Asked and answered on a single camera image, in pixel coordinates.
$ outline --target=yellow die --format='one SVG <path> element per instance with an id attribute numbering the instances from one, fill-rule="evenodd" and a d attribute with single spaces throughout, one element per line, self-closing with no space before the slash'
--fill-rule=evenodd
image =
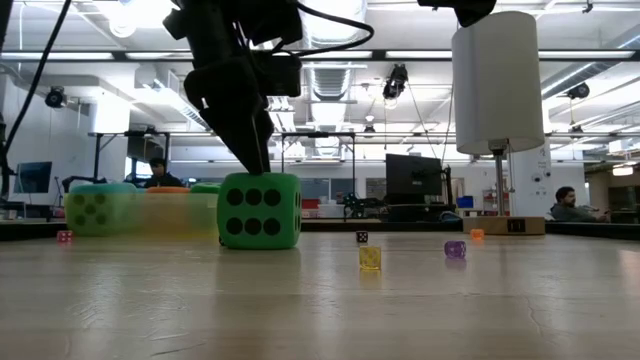
<path id="1" fill-rule="evenodd" d="M 360 268 L 365 270 L 380 270 L 382 268 L 382 250 L 377 246 L 360 247 Z"/>

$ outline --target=window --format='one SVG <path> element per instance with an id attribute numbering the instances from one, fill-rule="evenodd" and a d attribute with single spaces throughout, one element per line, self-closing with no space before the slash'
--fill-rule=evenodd
<path id="1" fill-rule="evenodd" d="M 354 191 L 353 179 L 331 179 L 331 200 L 337 200 L 336 194 L 346 196 Z"/>
<path id="2" fill-rule="evenodd" d="M 367 179 L 367 197 L 383 200 L 387 194 L 386 178 L 370 178 Z"/>
<path id="3" fill-rule="evenodd" d="M 329 179 L 300 179 L 303 199 L 320 199 L 329 197 Z"/>

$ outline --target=pink die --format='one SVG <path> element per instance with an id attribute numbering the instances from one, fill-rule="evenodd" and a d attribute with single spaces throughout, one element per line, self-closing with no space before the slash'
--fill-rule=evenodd
<path id="1" fill-rule="evenodd" d="M 73 231 L 58 231 L 58 242 L 59 243 L 70 243 L 73 241 Z"/>

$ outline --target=fluorescent light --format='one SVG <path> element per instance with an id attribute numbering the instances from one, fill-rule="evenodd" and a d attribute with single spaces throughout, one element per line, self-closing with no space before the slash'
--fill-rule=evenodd
<path id="1" fill-rule="evenodd" d="M 383 138 L 383 137 L 405 137 L 405 136 L 414 136 L 414 134 L 420 134 L 420 133 L 409 133 L 409 132 L 394 132 L 394 133 L 356 133 L 356 136 L 366 136 L 366 137 L 377 137 L 377 138 Z"/>
<path id="2" fill-rule="evenodd" d="M 5 61 L 40 60 L 41 58 L 41 52 L 3 52 L 0 56 L 0 59 Z M 48 59 L 56 61 L 113 60 L 113 55 L 109 52 L 52 52 L 49 53 Z"/>
<path id="3" fill-rule="evenodd" d="M 635 51 L 583 51 L 583 50 L 544 50 L 539 51 L 540 59 L 628 59 L 635 54 Z"/>
<path id="4" fill-rule="evenodd" d="M 131 60 L 193 60 L 189 51 L 176 52 L 127 52 L 125 55 Z"/>
<path id="5" fill-rule="evenodd" d="M 303 69 L 367 69 L 367 64 L 303 64 Z"/>
<path id="6" fill-rule="evenodd" d="M 371 51 L 329 51 L 326 53 L 308 55 L 303 59 L 367 59 L 371 57 L 371 54 Z"/>
<path id="7" fill-rule="evenodd" d="M 433 51 L 387 51 L 387 59 L 451 59 L 450 50 Z"/>
<path id="8" fill-rule="evenodd" d="M 613 169 L 613 176 L 629 176 L 633 175 L 632 167 L 619 167 Z"/>

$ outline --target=red object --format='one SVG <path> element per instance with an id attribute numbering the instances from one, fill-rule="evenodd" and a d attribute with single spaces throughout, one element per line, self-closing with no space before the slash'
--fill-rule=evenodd
<path id="1" fill-rule="evenodd" d="M 303 209 L 317 209 L 318 205 L 320 205 L 319 199 L 302 199 Z"/>
<path id="2" fill-rule="evenodd" d="M 63 244 L 73 242 L 73 231 L 58 231 L 58 242 Z"/>

